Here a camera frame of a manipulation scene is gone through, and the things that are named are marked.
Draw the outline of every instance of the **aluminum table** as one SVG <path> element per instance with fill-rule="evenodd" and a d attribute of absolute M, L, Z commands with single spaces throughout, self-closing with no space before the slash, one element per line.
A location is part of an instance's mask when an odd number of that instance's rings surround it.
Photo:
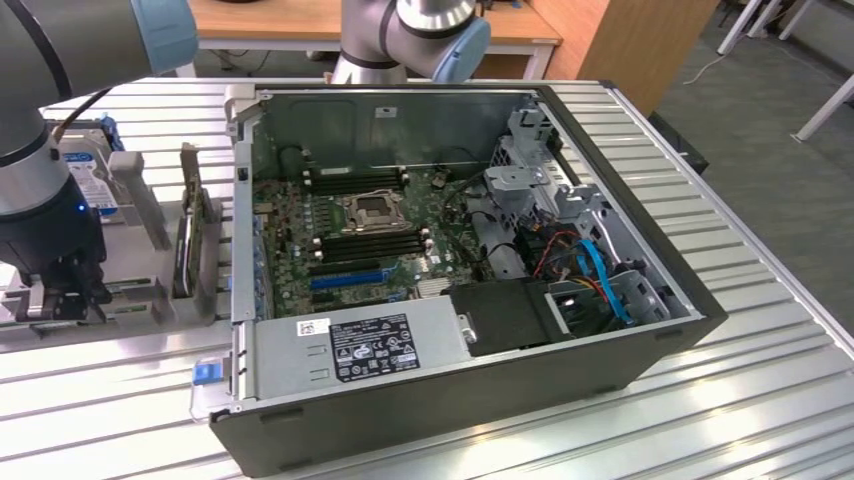
<path fill-rule="evenodd" d="M 201 148 L 210 193 L 230 195 L 222 92 L 233 81 L 145 80 L 94 107 L 118 120 L 128 149 L 145 152 L 161 200 L 180 196 L 185 141 Z M 729 319 L 623 391 L 274 478 L 849 476 L 849 336 L 619 92 L 593 82 L 552 86 Z M 45 115 L 62 117 L 80 101 Z M 226 244 L 221 250 L 225 277 Z M 0 478 L 240 478 L 188 414 L 189 369 L 228 348 L 228 322 L 142 333 L 0 344 L 9 352 L 0 356 Z M 72 341 L 81 343 L 61 345 Z"/>

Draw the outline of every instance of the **power supply label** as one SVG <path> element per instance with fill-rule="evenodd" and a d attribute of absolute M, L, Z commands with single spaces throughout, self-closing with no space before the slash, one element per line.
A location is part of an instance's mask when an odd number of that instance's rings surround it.
<path fill-rule="evenodd" d="M 420 368 L 405 315 L 329 325 L 334 376 L 341 382 Z"/>

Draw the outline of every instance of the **sticker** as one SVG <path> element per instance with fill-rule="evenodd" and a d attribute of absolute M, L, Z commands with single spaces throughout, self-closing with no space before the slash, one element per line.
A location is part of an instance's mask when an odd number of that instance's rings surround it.
<path fill-rule="evenodd" d="M 322 168 L 320 169 L 320 175 L 344 175 L 352 171 L 349 167 L 338 168 Z"/>
<path fill-rule="evenodd" d="M 332 325 L 329 339 L 341 382 L 420 368 L 404 314 Z"/>
<path fill-rule="evenodd" d="M 373 110 L 374 118 L 397 118 L 397 107 L 376 107 Z"/>
<path fill-rule="evenodd" d="M 94 157 L 85 153 L 66 153 L 62 155 L 68 163 L 68 170 L 77 181 L 82 197 L 89 207 L 100 210 L 101 215 L 112 215 L 118 211 L 116 198 L 109 191 L 106 182 L 97 178 L 97 164 Z"/>
<path fill-rule="evenodd" d="M 329 319 L 316 318 L 313 320 L 302 320 L 296 322 L 296 336 L 304 337 L 306 335 L 317 335 L 320 333 L 329 333 Z"/>

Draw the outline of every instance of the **red cable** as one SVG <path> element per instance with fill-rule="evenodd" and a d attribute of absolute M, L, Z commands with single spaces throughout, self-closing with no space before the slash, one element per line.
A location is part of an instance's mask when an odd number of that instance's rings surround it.
<path fill-rule="evenodd" d="M 596 293 L 601 296 L 601 298 L 604 299 L 604 303 L 611 303 L 608 301 L 608 296 L 604 294 L 604 290 L 601 290 L 601 287 L 599 286 L 599 284 L 592 280 L 592 278 L 589 277 L 579 277 L 583 278 L 587 282 L 589 282 L 589 284 L 592 285 L 592 288 L 596 290 Z"/>
<path fill-rule="evenodd" d="M 561 230 L 551 236 L 551 239 L 548 240 L 548 244 L 545 245 L 545 251 L 543 252 L 543 258 L 539 259 L 539 263 L 536 264 L 536 269 L 533 270 L 533 277 L 539 275 L 539 272 L 543 269 L 543 263 L 545 262 L 545 257 L 548 257 L 548 251 L 551 250 L 551 245 L 555 243 L 555 240 L 560 235 L 571 235 L 573 237 L 580 237 L 577 233 L 575 233 L 571 230 Z"/>

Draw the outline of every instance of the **motherboard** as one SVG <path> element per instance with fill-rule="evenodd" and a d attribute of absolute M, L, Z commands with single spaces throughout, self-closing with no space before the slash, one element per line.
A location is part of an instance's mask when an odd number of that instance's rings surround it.
<path fill-rule="evenodd" d="M 465 180 L 448 170 L 302 175 L 253 186 L 274 317 L 426 298 L 492 278 L 470 261 L 472 215 L 446 202 Z"/>

